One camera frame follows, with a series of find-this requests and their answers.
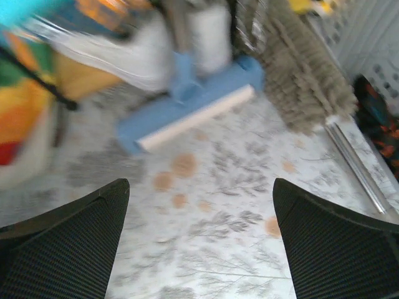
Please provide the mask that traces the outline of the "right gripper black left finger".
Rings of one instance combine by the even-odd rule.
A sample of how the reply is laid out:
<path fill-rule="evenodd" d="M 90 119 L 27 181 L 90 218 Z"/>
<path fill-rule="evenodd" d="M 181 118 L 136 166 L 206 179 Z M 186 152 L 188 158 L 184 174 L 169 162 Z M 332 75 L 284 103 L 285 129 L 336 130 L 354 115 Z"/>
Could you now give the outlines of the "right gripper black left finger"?
<path fill-rule="evenodd" d="M 127 179 L 1 228 L 1 298 L 104 298 L 130 197 Z"/>

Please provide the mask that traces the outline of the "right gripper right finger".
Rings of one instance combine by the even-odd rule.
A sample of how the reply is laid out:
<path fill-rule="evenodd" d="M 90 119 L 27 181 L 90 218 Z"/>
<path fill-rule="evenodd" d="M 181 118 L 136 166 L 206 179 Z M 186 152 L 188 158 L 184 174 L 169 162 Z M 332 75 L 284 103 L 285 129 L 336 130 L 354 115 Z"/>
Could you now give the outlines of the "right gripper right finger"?
<path fill-rule="evenodd" d="M 282 178 L 272 198 L 297 298 L 398 298 L 398 225 Z"/>

